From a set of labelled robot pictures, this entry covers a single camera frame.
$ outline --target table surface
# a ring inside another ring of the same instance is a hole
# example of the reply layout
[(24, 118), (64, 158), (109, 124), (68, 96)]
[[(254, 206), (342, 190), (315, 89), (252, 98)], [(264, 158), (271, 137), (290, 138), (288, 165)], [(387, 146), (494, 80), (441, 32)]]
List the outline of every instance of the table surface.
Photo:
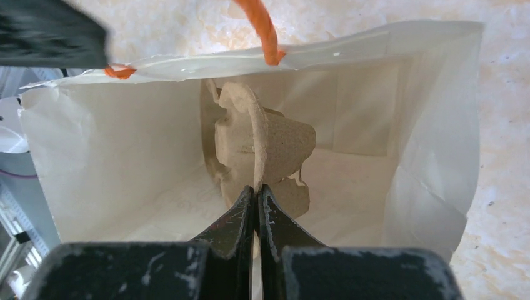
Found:
[[(70, 0), (119, 31), (116, 62), (259, 46), (225, 0)], [(325, 41), (412, 19), (486, 24), (478, 91), (481, 172), (452, 266), (468, 299), (530, 293), (530, 0), (264, 0), (281, 44)], [(145, 23), (128, 20), (145, 20)], [(146, 39), (163, 41), (156, 45)]]

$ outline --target open bag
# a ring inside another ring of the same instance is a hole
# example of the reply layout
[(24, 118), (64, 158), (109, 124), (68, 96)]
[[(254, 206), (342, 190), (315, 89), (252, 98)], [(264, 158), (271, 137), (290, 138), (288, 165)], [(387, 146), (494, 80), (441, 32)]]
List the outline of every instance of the open bag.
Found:
[(40, 83), (22, 94), (21, 121), (61, 240), (185, 241), (226, 212), (205, 146), (226, 115), (215, 91), (240, 84), (314, 129), (301, 176), (287, 174), (308, 188), (296, 221), (310, 234), (449, 260), (478, 180), (482, 31), (408, 21), (285, 47), (278, 67), (249, 49), (146, 58), (122, 81), (88, 71)]

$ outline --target black object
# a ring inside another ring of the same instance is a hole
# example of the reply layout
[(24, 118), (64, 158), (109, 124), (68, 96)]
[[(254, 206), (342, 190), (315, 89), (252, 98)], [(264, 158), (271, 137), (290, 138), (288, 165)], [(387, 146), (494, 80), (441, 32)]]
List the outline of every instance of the black object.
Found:
[(268, 186), (189, 242), (65, 244), (23, 299), (249, 299), (253, 231), (270, 299), (462, 299), (447, 264), (420, 249), (338, 249), (281, 210)]
[(103, 69), (106, 31), (61, 0), (0, 1), (0, 65)]

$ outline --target purple cable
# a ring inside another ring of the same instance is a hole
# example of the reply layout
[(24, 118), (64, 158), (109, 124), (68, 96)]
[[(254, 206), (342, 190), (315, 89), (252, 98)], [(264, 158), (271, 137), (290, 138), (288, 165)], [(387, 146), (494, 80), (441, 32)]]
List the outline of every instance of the purple cable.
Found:
[(20, 174), (14, 174), (11, 172), (4, 171), (0, 169), (0, 174), (7, 175), (9, 177), (18, 178), (18, 179), (37, 179), (39, 176), (37, 175), (20, 175)]

